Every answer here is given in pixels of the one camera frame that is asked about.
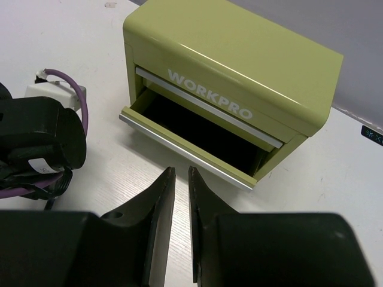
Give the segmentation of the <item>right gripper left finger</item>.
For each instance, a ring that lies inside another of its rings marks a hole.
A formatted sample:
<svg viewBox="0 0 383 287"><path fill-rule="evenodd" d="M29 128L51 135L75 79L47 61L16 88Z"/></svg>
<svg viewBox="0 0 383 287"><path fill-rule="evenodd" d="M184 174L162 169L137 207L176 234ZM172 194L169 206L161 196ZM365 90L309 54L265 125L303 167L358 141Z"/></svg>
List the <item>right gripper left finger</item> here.
<svg viewBox="0 0 383 287"><path fill-rule="evenodd" d="M175 169L97 216L3 210L2 286L163 286L175 199Z"/></svg>

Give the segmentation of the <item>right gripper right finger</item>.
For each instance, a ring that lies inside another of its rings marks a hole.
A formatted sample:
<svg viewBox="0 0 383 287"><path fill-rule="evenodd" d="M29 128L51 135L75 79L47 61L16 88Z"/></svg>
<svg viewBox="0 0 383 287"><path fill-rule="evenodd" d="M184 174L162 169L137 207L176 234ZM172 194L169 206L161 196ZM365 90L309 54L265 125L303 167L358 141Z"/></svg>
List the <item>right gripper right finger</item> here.
<svg viewBox="0 0 383 287"><path fill-rule="evenodd" d="M373 286L353 229L336 213L240 213L189 168L198 286Z"/></svg>

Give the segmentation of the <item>green metal drawer chest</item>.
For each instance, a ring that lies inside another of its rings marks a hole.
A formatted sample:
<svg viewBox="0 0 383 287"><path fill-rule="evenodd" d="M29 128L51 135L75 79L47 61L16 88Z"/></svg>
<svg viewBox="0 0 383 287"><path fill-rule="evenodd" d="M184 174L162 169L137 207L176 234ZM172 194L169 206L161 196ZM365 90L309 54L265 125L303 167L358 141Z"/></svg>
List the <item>green metal drawer chest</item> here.
<svg viewBox="0 0 383 287"><path fill-rule="evenodd" d="M259 181L326 123L343 57L229 1L147 1L123 22L131 106L152 90L267 151ZM275 148L136 74L273 136Z"/></svg>

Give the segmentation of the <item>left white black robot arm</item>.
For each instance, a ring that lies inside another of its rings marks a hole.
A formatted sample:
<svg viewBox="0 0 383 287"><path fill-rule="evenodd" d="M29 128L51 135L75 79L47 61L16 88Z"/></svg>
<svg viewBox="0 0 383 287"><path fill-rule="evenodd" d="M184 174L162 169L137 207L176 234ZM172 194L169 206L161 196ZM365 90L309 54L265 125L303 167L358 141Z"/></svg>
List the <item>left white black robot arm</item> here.
<svg viewBox="0 0 383 287"><path fill-rule="evenodd" d="M54 200L86 159L86 132L76 92L63 81L29 85L13 98L1 86L1 198Z"/></svg>

